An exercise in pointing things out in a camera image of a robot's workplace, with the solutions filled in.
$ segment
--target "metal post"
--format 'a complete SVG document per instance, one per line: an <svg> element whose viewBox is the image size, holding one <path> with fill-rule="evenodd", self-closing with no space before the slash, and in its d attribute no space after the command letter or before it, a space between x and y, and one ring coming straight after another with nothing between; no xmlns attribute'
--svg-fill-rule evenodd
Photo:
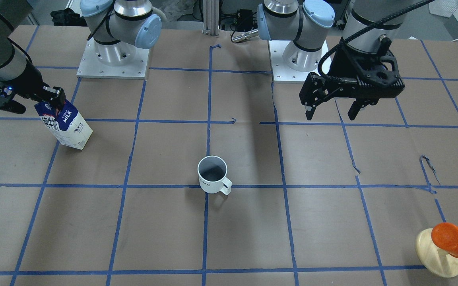
<svg viewBox="0 0 458 286"><path fill-rule="evenodd" d="M219 0L204 0L204 28L202 32L210 36L218 36Z"/></svg>

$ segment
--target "mug handle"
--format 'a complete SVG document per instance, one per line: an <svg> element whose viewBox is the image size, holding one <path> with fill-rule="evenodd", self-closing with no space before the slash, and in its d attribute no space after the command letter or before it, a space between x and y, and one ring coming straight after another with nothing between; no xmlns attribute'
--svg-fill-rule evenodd
<svg viewBox="0 0 458 286"><path fill-rule="evenodd" d="M222 186L222 188L220 189L220 191L225 194L225 195L228 195L230 192L231 192L231 186L233 186L233 183L228 179L228 178L223 178L222 179L222 183L224 184Z"/></svg>

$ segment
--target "white mounting plate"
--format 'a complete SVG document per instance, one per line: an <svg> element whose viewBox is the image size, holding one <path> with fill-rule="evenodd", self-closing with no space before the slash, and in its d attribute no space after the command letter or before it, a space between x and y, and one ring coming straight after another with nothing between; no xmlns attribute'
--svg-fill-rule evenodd
<svg viewBox="0 0 458 286"><path fill-rule="evenodd" d="M149 50L136 48L133 60L124 66L104 65L97 58L94 46L95 40L91 38L86 43L84 54L77 70L77 77L85 78L122 78L146 79L149 63Z"/></svg>
<svg viewBox="0 0 458 286"><path fill-rule="evenodd" d="M268 47L270 49L271 69L273 71L274 83L304 83L309 72L299 72L291 69L282 59L285 47L290 41L269 41ZM322 54L328 52L328 45L326 41L321 48ZM323 63L323 72L328 73L330 70L331 58L328 58Z"/></svg>

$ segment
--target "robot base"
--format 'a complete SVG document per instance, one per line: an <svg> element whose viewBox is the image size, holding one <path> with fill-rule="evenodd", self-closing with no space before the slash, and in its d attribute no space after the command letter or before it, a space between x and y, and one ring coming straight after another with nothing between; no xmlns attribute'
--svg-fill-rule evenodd
<svg viewBox="0 0 458 286"><path fill-rule="evenodd" d="M439 248L431 239L432 228L427 228L416 237L416 254L429 271L444 278L458 275L458 258Z"/></svg>
<svg viewBox="0 0 458 286"><path fill-rule="evenodd" d="M299 83L303 84L309 72L300 72L291 69L282 58L285 48L290 41L268 41L268 47L270 49L270 60L271 69L273 71L273 82L274 83ZM328 52L328 46L326 41L323 43L321 48L322 54ZM331 59L328 58L323 64L323 71L328 73L330 70Z"/></svg>
<svg viewBox="0 0 458 286"><path fill-rule="evenodd" d="M91 38L84 49L82 60L77 70L77 77L85 78L122 78L146 79L149 63L149 50L136 48L133 60L124 66L104 65L97 58L95 40Z"/></svg>

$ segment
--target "white mug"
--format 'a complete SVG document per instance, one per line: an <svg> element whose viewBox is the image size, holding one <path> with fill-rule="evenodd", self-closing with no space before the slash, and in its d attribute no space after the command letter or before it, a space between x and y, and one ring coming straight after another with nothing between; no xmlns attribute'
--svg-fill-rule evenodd
<svg viewBox="0 0 458 286"><path fill-rule="evenodd" d="M202 158L198 164L199 184L202 190L213 194L222 192L228 195L233 183L226 177L227 164L222 158L208 156Z"/></svg>

